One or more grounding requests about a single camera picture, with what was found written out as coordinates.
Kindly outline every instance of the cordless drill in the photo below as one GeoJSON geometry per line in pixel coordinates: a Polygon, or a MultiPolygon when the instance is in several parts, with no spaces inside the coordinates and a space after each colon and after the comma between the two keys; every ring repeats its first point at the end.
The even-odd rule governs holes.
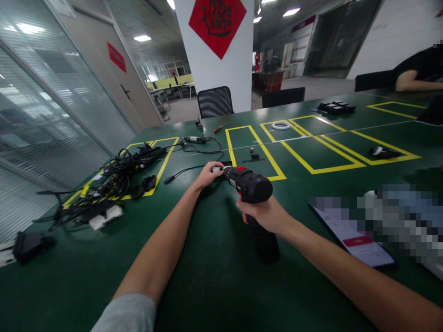
{"type": "MultiPolygon", "coordinates": [[[[238,191],[243,202],[252,204],[262,203],[267,201],[272,195],[271,182],[264,176],[255,174],[243,166],[227,166],[224,168],[223,174],[238,191]]],[[[254,217],[250,215],[246,215],[246,217],[260,260],[264,264],[277,262],[280,258],[280,250],[278,249],[275,234],[265,230],[254,217]]]]}

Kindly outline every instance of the smartphone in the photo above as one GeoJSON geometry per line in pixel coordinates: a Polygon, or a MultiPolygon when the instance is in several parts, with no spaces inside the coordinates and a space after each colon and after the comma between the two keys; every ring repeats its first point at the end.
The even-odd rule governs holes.
{"type": "Polygon", "coordinates": [[[341,246],[352,256],[375,268],[396,265],[396,261],[381,245],[353,230],[341,220],[330,217],[311,204],[308,204],[308,206],[320,221],[326,225],[341,246]]]}

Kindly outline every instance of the yellow partition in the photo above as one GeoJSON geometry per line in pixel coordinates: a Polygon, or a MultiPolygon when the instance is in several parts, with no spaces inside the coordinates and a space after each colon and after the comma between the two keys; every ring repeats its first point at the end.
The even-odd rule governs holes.
{"type": "MultiPolygon", "coordinates": [[[[179,84],[183,84],[184,82],[194,82],[194,78],[192,77],[192,74],[177,76],[177,82],[179,82],[179,84]]],[[[157,88],[168,88],[170,84],[172,86],[177,85],[173,77],[156,81],[157,88]]],[[[148,88],[155,89],[152,82],[146,82],[146,85],[148,86],[148,88]]]]}

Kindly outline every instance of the gray sleeve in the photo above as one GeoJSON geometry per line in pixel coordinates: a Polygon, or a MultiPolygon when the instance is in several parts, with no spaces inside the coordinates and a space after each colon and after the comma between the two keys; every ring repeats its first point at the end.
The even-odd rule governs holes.
{"type": "Polygon", "coordinates": [[[152,332],[156,319],[154,302],[143,294],[128,294],[113,300],[91,332],[152,332]]]}

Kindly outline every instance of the office floor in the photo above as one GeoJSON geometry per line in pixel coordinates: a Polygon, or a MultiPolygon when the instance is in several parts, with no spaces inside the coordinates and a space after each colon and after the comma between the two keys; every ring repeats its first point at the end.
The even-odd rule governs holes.
{"type": "MultiPolygon", "coordinates": [[[[306,87],[305,101],[343,95],[354,92],[355,81],[340,78],[325,77],[295,77],[284,80],[282,89],[306,87]]],[[[251,110],[262,108],[262,97],[255,92],[251,95],[251,110]]],[[[171,107],[166,107],[171,117],[165,124],[196,120],[200,116],[197,97],[171,101],[171,107]]]]}

